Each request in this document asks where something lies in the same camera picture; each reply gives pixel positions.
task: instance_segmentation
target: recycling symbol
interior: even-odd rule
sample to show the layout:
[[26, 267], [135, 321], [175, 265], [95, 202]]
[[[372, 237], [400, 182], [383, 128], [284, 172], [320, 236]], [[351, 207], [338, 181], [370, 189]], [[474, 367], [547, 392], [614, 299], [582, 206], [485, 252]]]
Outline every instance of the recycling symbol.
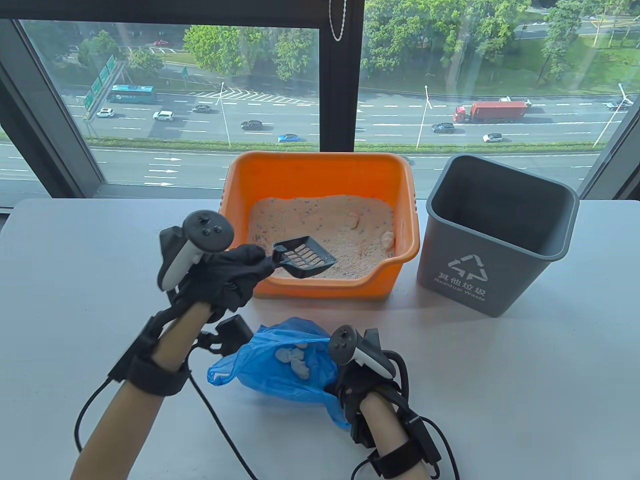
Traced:
[[[456, 265], [464, 266], [463, 263], [468, 262], [469, 260], [476, 261], [476, 265], [478, 266], [480, 276], [477, 276], [473, 273], [469, 273], [464, 269], [456, 266]], [[482, 263], [482, 260], [480, 260], [480, 257], [478, 257], [477, 255], [467, 255], [466, 257], [462, 257], [460, 260], [456, 259], [456, 260], [453, 260], [452, 262], [449, 262], [448, 265], [451, 269], [458, 272], [458, 275], [460, 276], [460, 278], [464, 278], [465, 274], [467, 274], [467, 280], [473, 280], [474, 278], [476, 280], [480, 280], [481, 282], [486, 282], [487, 280], [489, 280], [486, 277], [486, 272], [484, 271], [484, 268], [483, 268], [484, 265]]]

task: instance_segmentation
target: gray trash bin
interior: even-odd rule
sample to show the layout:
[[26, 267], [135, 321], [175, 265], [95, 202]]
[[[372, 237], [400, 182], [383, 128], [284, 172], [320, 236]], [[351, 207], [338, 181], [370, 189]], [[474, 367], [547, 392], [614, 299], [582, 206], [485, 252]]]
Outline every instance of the gray trash bin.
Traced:
[[473, 155], [451, 157], [429, 200], [418, 282], [498, 317], [569, 249], [569, 187]]

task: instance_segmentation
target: blue car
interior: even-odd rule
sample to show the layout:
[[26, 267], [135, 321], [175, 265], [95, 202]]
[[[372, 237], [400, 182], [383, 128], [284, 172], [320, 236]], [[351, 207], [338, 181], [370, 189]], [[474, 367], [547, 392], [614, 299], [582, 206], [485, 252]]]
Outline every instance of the blue car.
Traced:
[[294, 135], [293, 133], [285, 133], [284, 135], [280, 135], [278, 137], [278, 143], [290, 143], [294, 141], [304, 141], [298, 135]]

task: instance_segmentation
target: bus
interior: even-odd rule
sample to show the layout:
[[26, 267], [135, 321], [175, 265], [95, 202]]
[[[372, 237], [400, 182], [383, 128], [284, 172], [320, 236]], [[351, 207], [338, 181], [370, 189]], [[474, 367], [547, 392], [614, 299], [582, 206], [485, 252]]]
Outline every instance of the bus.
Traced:
[[142, 85], [114, 85], [107, 100], [114, 103], [156, 103], [156, 89]]

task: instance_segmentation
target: green road sign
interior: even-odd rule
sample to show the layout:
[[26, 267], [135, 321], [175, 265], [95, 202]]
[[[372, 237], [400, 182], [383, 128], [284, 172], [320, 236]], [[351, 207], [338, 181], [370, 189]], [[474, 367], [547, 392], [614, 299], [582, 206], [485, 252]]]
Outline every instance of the green road sign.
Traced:
[[102, 89], [102, 83], [100, 82], [99, 78], [95, 79], [95, 82], [93, 82], [93, 85], [91, 85], [91, 91], [93, 92], [94, 96], [98, 96], [100, 95], [100, 90]]
[[100, 82], [102, 82], [102, 84], [106, 86], [107, 80], [109, 79], [109, 69], [107, 67], [104, 67], [98, 77], [100, 78]]
[[95, 102], [95, 97], [93, 96], [93, 92], [89, 90], [86, 92], [86, 97], [84, 98], [84, 108], [86, 108], [87, 111], [91, 110], [93, 102]]
[[109, 73], [112, 74], [116, 69], [116, 59], [111, 55], [107, 60], [107, 68], [109, 69]]

